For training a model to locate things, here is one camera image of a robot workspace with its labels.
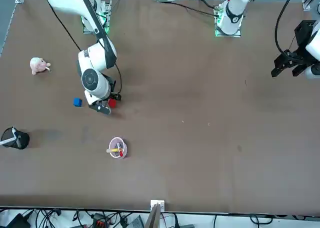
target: blue cube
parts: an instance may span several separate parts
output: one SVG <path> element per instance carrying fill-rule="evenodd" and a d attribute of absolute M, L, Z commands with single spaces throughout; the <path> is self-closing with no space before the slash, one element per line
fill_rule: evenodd
<path fill-rule="evenodd" d="M 80 99 L 80 98 L 74 98 L 74 100 L 73 100 L 73 105 L 74 105 L 75 107 L 81 107 L 81 104 L 82 104 L 82 99 Z"/>

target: red block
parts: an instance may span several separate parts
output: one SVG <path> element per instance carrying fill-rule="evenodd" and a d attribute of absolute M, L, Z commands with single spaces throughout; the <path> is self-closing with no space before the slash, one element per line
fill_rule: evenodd
<path fill-rule="evenodd" d="M 108 100 L 108 105 L 110 108 L 115 108 L 116 107 L 117 101 L 115 99 L 109 99 Z"/>

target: stuffed toy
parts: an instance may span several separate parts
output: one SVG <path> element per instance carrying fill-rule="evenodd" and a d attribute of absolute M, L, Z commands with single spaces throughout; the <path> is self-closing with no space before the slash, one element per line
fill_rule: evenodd
<path fill-rule="evenodd" d="M 42 58 L 33 57 L 30 60 L 30 67 L 32 70 L 32 75 L 37 74 L 37 72 L 43 72 L 44 70 L 48 70 L 50 72 L 51 71 L 49 68 L 50 66 L 51 66 L 51 64 L 46 63 L 44 61 L 44 59 L 42 59 Z"/>

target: small bowl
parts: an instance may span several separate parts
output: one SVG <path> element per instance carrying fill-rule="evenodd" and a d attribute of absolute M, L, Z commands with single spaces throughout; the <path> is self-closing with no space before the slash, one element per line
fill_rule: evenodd
<path fill-rule="evenodd" d="M 121 139 L 120 137 L 114 137 L 109 143 L 109 149 L 111 150 L 114 148 L 118 148 L 117 143 L 120 143 L 120 146 L 123 149 L 122 156 L 120 156 L 119 152 L 110 152 L 110 156 L 116 159 L 123 159 L 127 155 L 127 151 L 128 151 L 127 145 L 123 139 Z"/>

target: brown table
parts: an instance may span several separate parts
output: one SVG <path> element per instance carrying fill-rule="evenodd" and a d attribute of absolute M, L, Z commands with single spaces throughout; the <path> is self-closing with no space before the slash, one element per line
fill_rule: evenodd
<path fill-rule="evenodd" d="M 169 211 L 319 214 L 320 82 L 290 70 L 271 78 L 282 6 L 250 3 L 242 38 L 216 38 L 212 17 L 121 0 L 110 38 L 123 100 L 103 116 L 87 107 L 78 50 L 46 1 L 25 0 L 0 59 L 0 131 L 15 125 L 31 142 L 0 149 L 0 205 L 148 210 L 163 199 Z M 95 42 L 79 16 L 58 15 L 82 49 Z M 283 49 L 303 18 L 288 5 Z M 52 73 L 33 76 L 31 57 Z M 128 158 L 106 154 L 114 136 Z"/>

